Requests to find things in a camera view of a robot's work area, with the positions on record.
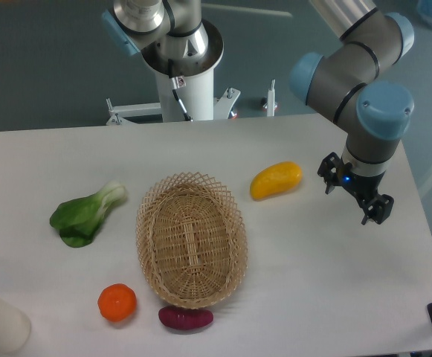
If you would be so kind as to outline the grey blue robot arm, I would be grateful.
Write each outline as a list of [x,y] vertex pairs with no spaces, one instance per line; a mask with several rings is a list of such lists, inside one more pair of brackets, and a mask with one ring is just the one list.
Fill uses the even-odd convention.
[[[413,27],[397,13],[381,13],[372,1],[314,1],[313,7],[342,46],[329,57],[301,57],[290,72],[290,89],[347,135],[342,154],[326,156],[319,166],[327,190],[342,187],[365,220],[382,223],[393,198],[380,194],[378,185],[409,127],[414,102],[405,87],[378,77],[410,50]],[[200,1],[115,1],[101,19],[116,45],[129,56],[141,54],[152,69],[164,121],[228,118],[236,96],[213,95],[224,44],[202,17]]]

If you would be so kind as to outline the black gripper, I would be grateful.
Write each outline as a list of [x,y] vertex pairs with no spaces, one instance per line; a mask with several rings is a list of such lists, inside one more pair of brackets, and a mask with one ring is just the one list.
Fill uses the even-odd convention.
[[340,158],[335,152],[328,154],[320,163],[317,174],[323,179],[325,194],[330,194],[339,185],[345,189],[361,206],[364,217],[362,225],[373,221],[380,225],[391,214],[394,199],[387,194],[378,193],[378,185],[384,174],[377,176],[360,176],[352,170],[351,165],[339,167]]

